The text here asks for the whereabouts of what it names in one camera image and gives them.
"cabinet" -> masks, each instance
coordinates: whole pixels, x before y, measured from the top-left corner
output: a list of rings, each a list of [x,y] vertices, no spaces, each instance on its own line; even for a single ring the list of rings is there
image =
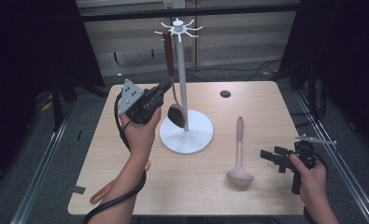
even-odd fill
[[[90,13],[117,13],[163,9],[163,1],[84,1],[77,0],[82,15]],[[258,5],[298,3],[295,0],[191,0],[186,8],[246,7]],[[244,13],[229,15],[190,16],[180,18],[185,23],[194,20],[198,31],[196,39],[185,38],[186,63],[188,66],[223,63],[245,63],[274,60],[281,56],[290,35],[295,11]],[[87,21],[85,27],[93,50],[98,58],[103,76],[130,72],[131,65],[119,66],[112,61],[113,52],[122,54],[136,52],[145,56],[144,64],[148,71],[165,69],[163,57],[151,62],[150,51],[163,56],[161,37],[154,31],[161,31],[164,24],[176,18],[136,19],[123,21]]]

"spoon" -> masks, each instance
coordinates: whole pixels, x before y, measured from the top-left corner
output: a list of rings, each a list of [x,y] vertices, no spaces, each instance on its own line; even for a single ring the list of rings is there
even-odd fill
[[[183,108],[178,103],[176,97],[176,89],[175,89],[175,82],[173,80],[173,76],[175,75],[175,68],[173,65],[173,51],[172,51],[172,39],[170,37],[170,32],[164,31],[163,32],[163,45],[164,45],[164,54],[166,57],[166,64],[167,64],[167,73],[171,78],[172,83],[172,90],[173,90],[173,97],[175,98],[176,103],[170,105],[169,110],[167,112],[167,117],[178,127],[184,128],[186,125],[186,116],[184,113]]]
[[[251,175],[242,166],[242,138],[243,138],[243,119],[239,117],[236,123],[236,136],[237,136],[237,155],[236,166],[233,170],[227,172],[228,178],[238,186],[246,186],[254,179],[254,175]]]

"white stand base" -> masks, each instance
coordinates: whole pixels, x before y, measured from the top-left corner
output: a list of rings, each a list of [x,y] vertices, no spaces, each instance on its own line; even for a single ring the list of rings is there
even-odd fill
[[[169,118],[161,124],[160,137],[170,150],[191,155],[202,151],[213,137],[213,124],[210,119],[196,110],[188,110],[189,130],[176,126]]]

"black hole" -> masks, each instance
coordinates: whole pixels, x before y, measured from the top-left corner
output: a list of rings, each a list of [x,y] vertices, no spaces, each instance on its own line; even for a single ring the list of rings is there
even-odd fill
[[[231,92],[230,91],[221,91],[220,96],[223,97],[223,98],[228,98],[228,97],[231,96]]]

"gray floor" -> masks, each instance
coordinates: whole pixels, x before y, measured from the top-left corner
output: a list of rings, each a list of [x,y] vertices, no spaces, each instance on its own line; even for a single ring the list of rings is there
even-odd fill
[[[226,64],[213,66],[224,69],[252,69],[260,63]],[[278,63],[263,69],[263,71],[277,70]],[[252,77],[253,71],[234,70],[188,70],[189,82],[193,81],[242,81]],[[134,83],[158,82],[166,76],[164,71],[132,74],[130,79]],[[266,80],[269,76],[259,73],[252,80]],[[114,84],[121,84],[123,77],[105,77],[105,88],[108,91]],[[290,112],[302,112],[290,88],[289,81],[282,79],[277,82],[285,103]],[[72,109],[67,118],[64,135],[52,155],[50,167],[43,179],[41,188],[31,207],[26,223],[81,223],[83,217],[68,214],[66,207],[71,197],[70,187],[74,186],[81,165],[92,141],[97,121],[103,110],[105,98],[97,97],[82,89],[76,89],[78,99],[74,103],[64,102],[64,111]],[[306,116],[292,116],[294,124],[307,121]],[[338,150],[345,159],[350,170],[364,187],[369,196],[369,143],[360,132],[353,132],[349,120],[336,103],[328,97],[327,111],[321,120],[333,140],[338,142]],[[53,114],[50,108],[46,112],[36,111],[26,137],[23,139],[20,153],[6,169],[5,177],[0,180],[0,223],[9,223],[17,210],[21,198],[32,181],[37,165],[41,161],[45,149],[52,137]],[[314,135],[311,125],[298,127],[299,134]],[[341,223],[367,223],[362,211],[354,201],[340,174],[334,168],[329,155],[321,145],[315,145],[317,152],[327,161],[330,167],[328,195],[330,203]],[[306,223],[302,216],[275,217],[280,223]],[[135,217],[134,223],[271,223],[271,219],[257,220],[254,217],[235,217],[226,220],[226,217]]]

